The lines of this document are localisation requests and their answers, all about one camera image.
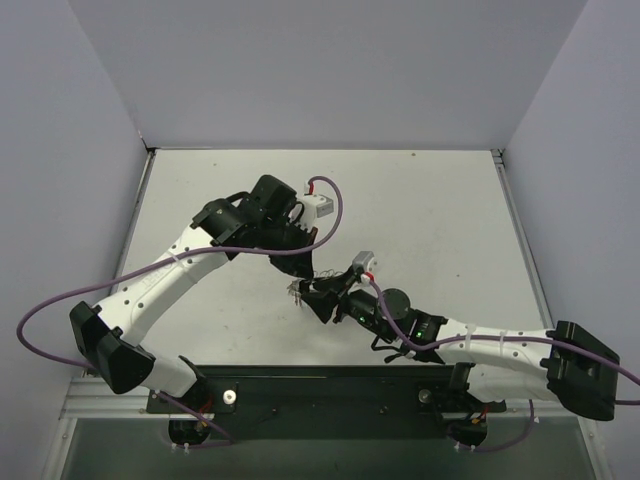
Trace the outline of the aluminium frame rail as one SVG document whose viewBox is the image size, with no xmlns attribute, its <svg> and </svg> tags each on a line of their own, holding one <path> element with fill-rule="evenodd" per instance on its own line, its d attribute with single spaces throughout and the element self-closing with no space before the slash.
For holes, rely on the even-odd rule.
<svg viewBox="0 0 640 480">
<path fill-rule="evenodd" d="M 193 419 L 186 413 L 151 414 L 146 406 L 150 391 L 144 387 L 136 387 L 125 394 L 114 394 L 109 386 L 99 378 L 86 377 L 71 380 L 60 418 L 70 419 Z M 540 418 L 579 417 L 553 402 L 534 401 L 534 413 Z M 529 405 L 526 400 L 506 402 L 506 411 L 490 414 L 492 418 L 525 418 L 529 417 Z"/>
</svg>

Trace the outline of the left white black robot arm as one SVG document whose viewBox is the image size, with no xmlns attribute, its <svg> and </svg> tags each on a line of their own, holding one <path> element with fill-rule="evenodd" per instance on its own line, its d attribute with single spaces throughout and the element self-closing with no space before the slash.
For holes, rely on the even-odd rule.
<svg viewBox="0 0 640 480">
<path fill-rule="evenodd" d="M 183 411 L 196 410 L 205 387 L 195 367 L 145 350 L 147 333 L 190 288 L 234 259 L 237 247 L 268 250 L 279 271 L 312 277 L 312 257 L 304 249 L 315 241 L 316 221 L 333 210 L 331 199 L 312 192 L 299 196 L 271 175 L 251 192 L 206 203 L 161 256 L 163 267 L 94 306 L 81 302 L 72 309 L 80 353 L 116 394 L 144 386 L 169 394 Z"/>
</svg>

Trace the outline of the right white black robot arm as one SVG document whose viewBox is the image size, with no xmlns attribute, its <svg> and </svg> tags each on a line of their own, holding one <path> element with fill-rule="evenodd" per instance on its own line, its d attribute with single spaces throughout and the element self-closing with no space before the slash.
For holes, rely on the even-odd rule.
<svg viewBox="0 0 640 480">
<path fill-rule="evenodd" d="M 394 358 L 451 366 L 457 390 L 483 404 L 511 399 L 557 402 L 569 412 L 611 421 L 619 356 L 581 325 L 500 330 L 412 307 L 396 288 L 381 289 L 371 273 L 296 280 L 290 293 L 323 323 L 355 320 Z"/>
</svg>

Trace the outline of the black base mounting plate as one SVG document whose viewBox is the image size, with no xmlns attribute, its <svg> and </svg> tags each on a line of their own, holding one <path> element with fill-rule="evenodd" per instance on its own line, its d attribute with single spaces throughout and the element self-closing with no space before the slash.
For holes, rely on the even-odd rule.
<svg viewBox="0 0 640 480">
<path fill-rule="evenodd" d="M 432 439 L 448 420 L 503 413 L 467 366 L 203 366 L 215 423 L 235 440 Z"/>
</svg>

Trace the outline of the metal ring disc with keyrings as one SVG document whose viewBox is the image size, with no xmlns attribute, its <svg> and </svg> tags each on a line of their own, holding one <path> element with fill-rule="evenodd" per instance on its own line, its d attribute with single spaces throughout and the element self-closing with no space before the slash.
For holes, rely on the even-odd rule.
<svg viewBox="0 0 640 480">
<path fill-rule="evenodd" d="M 348 271 L 335 269 L 317 271 L 311 279 L 295 279 L 286 291 L 294 299 L 296 305 L 303 303 L 304 295 L 333 298 L 338 295 L 349 276 Z"/>
</svg>

